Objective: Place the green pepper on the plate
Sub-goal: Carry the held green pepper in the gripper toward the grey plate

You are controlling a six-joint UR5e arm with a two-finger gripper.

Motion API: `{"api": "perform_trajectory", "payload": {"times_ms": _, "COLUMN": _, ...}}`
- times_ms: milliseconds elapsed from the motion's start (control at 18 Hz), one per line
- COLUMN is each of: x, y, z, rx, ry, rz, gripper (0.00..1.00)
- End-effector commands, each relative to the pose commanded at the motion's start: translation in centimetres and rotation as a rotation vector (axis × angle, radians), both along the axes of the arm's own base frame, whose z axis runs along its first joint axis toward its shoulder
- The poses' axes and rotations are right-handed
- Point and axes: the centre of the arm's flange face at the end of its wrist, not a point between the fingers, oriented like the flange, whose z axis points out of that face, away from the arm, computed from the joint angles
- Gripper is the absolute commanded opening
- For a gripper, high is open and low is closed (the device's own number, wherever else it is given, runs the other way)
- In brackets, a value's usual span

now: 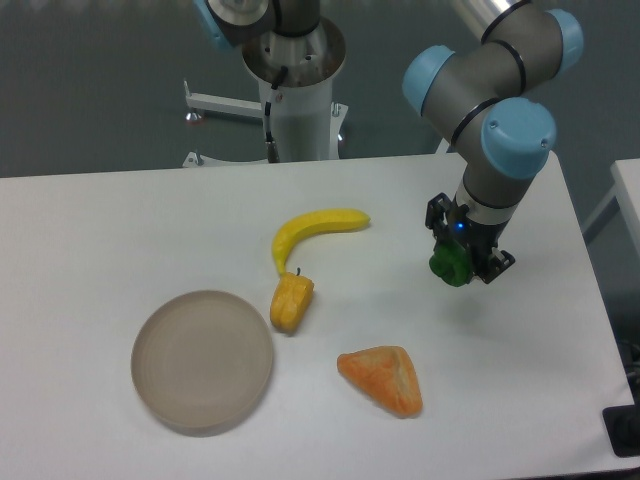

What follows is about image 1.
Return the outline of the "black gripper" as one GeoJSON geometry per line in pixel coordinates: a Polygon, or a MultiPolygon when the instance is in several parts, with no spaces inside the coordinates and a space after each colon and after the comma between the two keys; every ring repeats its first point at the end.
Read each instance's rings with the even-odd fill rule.
{"type": "Polygon", "coordinates": [[[431,230],[435,246],[456,242],[471,262],[471,278],[490,284],[515,264],[515,257],[498,246],[509,222],[507,208],[492,208],[459,192],[450,199],[439,193],[427,203],[425,226],[431,230]]]}

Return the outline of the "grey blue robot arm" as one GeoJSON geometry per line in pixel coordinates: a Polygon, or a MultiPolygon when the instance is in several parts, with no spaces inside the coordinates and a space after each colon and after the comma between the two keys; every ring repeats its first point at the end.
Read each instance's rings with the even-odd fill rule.
{"type": "MultiPolygon", "coordinates": [[[[332,83],[346,57],[338,27],[316,1],[199,1],[209,38],[239,48],[259,86],[271,163],[326,160],[332,83]]],[[[491,282],[513,265],[498,240],[556,141],[549,111],[528,90],[572,67],[584,36],[563,10],[529,1],[457,1],[454,10],[479,39],[458,55],[443,45],[420,53],[402,91],[409,105],[465,160],[453,197],[428,202],[435,246],[429,265],[445,283],[491,282]]]]}

